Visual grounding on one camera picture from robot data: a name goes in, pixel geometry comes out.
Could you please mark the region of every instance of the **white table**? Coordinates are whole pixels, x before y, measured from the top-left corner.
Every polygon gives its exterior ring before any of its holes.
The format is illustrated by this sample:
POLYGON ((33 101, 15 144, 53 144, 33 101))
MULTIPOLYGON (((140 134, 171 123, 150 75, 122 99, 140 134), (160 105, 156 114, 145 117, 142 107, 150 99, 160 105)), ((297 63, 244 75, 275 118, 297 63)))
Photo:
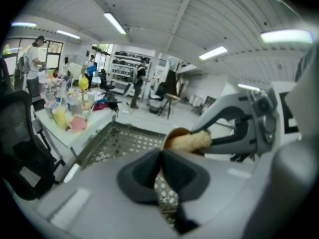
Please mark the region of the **white table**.
POLYGON ((40 84, 40 89, 51 89, 52 90, 57 90, 58 88, 61 88, 63 83, 63 79, 60 78, 53 78, 48 79, 48 78, 39 78, 39 84, 40 84))
MULTIPOLYGON (((45 109, 39 110, 35 112, 35 115, 39 119, 40 123, 43 126, 43 131, 47 138, 51 138, 50 134, 53 135, 60 143, 62 143, 65 147, 71 150, 72 154, 77 157, 76 152, 74 151, 74 146, 80 144, 82 142, 87 141, 87 139, 94 135, 96 130, 100 129, 102 126, 107 125, 111 121, 115 120, 115 112, 110 108, 104 108, 100 111, 94 111, 89 116, 88 127, 82 131, 75 133, 71 129, 65 131, 60 129, 53 119, 48 117, 45 109)), ((66 113, 67 121, 70 121, 72 118, 71 112, 66 113)))

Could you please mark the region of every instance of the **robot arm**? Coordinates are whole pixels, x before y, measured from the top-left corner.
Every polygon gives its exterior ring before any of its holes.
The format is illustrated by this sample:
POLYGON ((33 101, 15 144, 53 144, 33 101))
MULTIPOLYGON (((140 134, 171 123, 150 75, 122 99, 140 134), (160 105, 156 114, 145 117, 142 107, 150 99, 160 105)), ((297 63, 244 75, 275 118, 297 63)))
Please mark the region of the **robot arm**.
POLYGON ((277 107, 273 89, 268 92, 233 94, 216 101, 195 124, 192 133, 208 129, 219 119, 235 120, 234 134, 212 140, 205 153, 257 153, 271 150, 276 120, 272 112, 277 107))

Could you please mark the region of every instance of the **shelving unit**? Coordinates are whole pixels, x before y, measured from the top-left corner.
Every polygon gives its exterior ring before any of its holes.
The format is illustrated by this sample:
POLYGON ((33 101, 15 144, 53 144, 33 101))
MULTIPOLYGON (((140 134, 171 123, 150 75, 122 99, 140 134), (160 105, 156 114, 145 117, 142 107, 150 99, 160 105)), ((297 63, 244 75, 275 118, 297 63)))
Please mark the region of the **shelving unit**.
POLYGON ((119 80, 116 80, 116 79, 112 79, 112 81, 116 82, 116 83, 123 84, 123 85, 128 85, 129 84, 129 82, 119 81, 119 80))
MULTIPOLYGON (((130 82, 125 82, 125 81, 118 80, 117 77, 121 76, 121 77, 130 78, 131 74, 130 75, 126 75, 126 74, 118 73, 118 70, 122 70, 124 72, 128 72, 128 69, 130 69, 130 72, 131 72, 132 69, 133 70, 136 69, 137 65, 140 65, 140 63, 141 63, 141 58, 137 58, 137 56, 141 56, 143 58, 148 58, 149 59, 149 63, 146 66, 146 69, 147 69, 146 76, 148 76, 148 68, 150 67, 150 65, 152 63, 153 57, 147 56, 147 55, 143 55, 143 54, 139 54, 139 53, 134 53, 134 52, 127 52, 127 51, 119 51, 119 52, 120 53, 125 52, 125 53, 128 54, 128 56, 122 56, 122 55, 115 55, 114 54, 110 58, 111 61, 113 61, 114 59, 117 59, 117 60, 120 60, 120 61, 125 61, 125 62, 127 62, 129 64, 136 65, 136 67, 134 67, 134 66, 128 66, 128 65, 122 65, 122 64, 114 64, 112 62, 109 64, 109 68, 108 68, 107 74, 109 74, 110 76, 113 77, 112 79, 109 79, 109 80, 112 80, 113 82, 115 82, 117 84, 116 87, 114 89, 112 89, 111 91, 123 94, 126 86, 130 82)), ((144 89, 145 89, 145 84, 143 84, 143 86, 142 86, 142 91, 141 91, 141 94, 139 95, 139 98, 143 97, 144 89)), ((129 96, 133 96, 134 92, 135 91, 133 89, 133 90, 131 90, 131 92, 128 95, 129 96)))
POLYGON ((135 68, 134 66, 127 66, 127 65, 114 64, 114 63, 111 63, 111 65, 113 65, 113 67, 114 67, 114 66, 120 66, 120 67, 132 68, 132 69, 135 68))
POLYGON ((119 73, 113 73, 113 72, 107 72, 108 74, 114 74, 114 75, 119 75, 119 76, 123 76, 123 77, 131 77, 130 75, 125 75, 125 74, 119 74, 119 73))

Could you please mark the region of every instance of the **black mesh chair back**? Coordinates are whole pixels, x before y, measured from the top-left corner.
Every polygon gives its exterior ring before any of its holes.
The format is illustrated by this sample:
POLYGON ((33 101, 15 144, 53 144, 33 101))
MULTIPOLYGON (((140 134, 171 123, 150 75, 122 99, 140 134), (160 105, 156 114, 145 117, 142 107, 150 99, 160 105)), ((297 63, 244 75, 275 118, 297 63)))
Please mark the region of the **black mesh chair back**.
POLYGON ((13 92, 8 67, 4 59, 0 58, 0 96, 13 92))
POLYGON ((105 86, 106 86, 106 72, 99 72, 99 77, 100 77, 100 80, 101 80, 101 83, 100 83, 100 89, 104 90, 105 89, 105 86))
POLYGON ((55 158, 32 129, 31 96, 16 91, 0 97, 0 174, 25 200, 41 197, 55 183, 55 158), (23 173, 34 175, 30 181, 23 173))

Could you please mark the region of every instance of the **cluttered table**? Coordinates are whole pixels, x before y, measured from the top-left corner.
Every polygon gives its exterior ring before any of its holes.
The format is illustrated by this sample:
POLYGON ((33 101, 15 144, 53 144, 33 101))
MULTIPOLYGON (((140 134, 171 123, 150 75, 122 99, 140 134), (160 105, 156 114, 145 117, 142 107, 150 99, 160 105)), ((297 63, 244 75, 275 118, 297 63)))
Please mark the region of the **cluttered table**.
MULTIPOLYGON (((102 123, 106 121, 111 122, 115 115, 110 108, 94 111, 88 120, 87 128, 81 132, 74 132, 70 128, 68 130, 59 128, 55 121, 49 118, 45 109, 37 111, 35 114, 41 124, 67 148, 72 148, 79 138, 88 138, 90 135, 94 134, 102 123)), ((67 121, 72 119, 70 111, 67 111, 65 116, 67 121)))
POLYGON ((46 93, 44 99, 46 102, 44 108, 35 111, 35 115, 46 137, 53 145, 55 144, 52 138, 57 139, 70 149, 75 157, 77 156, 75 146, 86 142, 102 126, 115 120, 116 113, 112 109, 105 107, 95 110, 96 106, 93 106, 93 103, 99 99, 98 92, 86 92, 83 100, 79 93, 66 94, 64 98, 53 97, 52 93, 46 93))
POLYGON ((39 86, 41 90, 46 92, 57 91, 62 87, 63 79, 59 78, 39 78, 39 86))

